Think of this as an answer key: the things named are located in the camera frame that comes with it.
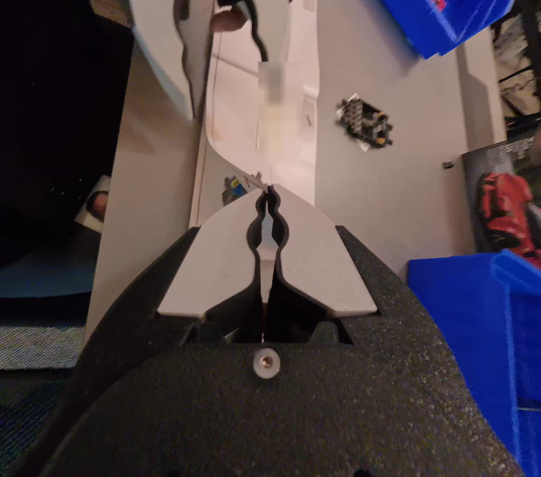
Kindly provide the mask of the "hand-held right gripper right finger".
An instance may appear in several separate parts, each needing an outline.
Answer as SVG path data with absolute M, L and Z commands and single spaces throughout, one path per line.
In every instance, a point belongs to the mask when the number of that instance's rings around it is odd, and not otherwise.
M 378 311 L 335 224 L 314 205 L 276 184 L 267 189 L 275 266 L 283 282 L 335 318 Z

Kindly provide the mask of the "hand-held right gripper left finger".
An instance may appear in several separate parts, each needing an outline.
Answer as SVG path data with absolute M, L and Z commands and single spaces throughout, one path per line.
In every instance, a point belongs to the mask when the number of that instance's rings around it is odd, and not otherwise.
M 203 318 L 248 288 L 256 257 L 247 235 L 262 198 L 263 190 L 256 189 L 222 207 L 199 228 L 158 307 L 160 315 Z

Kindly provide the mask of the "lego instruction booklet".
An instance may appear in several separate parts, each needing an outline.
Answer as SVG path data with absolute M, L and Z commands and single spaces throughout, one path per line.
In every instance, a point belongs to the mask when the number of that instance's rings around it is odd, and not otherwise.
M 251 22 L 234 32 L 213 35 L 206 91 L 206 136 L 210 146 L 240 171 L 264 184 L 279 184 L 315 204 L 317 100 L 320 62 L 317 0 L 289 3 L 282 49 L 284 75 L 293 83 L 291 102 L 263 117 L 258 71 L 260 53 Z

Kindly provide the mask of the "black lego assembly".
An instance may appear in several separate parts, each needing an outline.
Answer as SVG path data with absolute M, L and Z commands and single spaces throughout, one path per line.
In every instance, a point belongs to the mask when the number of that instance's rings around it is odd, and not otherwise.
M 358 94 L 337 104 L 336 120 L 363 152 L 393 145 L 393 125 L 389 122 L 389 116 L 362 100 Z

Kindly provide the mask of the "person's left hand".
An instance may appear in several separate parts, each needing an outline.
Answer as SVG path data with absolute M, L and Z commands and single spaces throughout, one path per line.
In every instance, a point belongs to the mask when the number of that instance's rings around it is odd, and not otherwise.
M 250 20 L 250 16 L 244 12 L 243 8 L 233 6 L 214 14 L 210 22 L 210 29 L 214 34 L 234 32 L 244 27 L 248 20 Z

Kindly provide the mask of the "person's black clothing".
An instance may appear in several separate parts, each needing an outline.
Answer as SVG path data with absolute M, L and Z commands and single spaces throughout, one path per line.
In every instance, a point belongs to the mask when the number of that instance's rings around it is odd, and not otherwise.
M 1 0 L 1 253 L 70 224 L 111 176 L 134 40 L 90 0 Z

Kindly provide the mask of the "printed paper sheet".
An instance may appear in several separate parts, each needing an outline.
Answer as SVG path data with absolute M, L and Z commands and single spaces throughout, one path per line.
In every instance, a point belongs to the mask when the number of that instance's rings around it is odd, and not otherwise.
M 111 177 L 103 175 L 91 190 L 74 222 L 99 234 L 103 232 Z

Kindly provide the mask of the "large blue plastic bin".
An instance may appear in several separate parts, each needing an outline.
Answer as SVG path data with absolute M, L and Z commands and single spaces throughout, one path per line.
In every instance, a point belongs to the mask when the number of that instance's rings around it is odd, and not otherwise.
M 407 283 L 494 432 L 540 476 L 540 270 L 504 250 L 411 260 Z

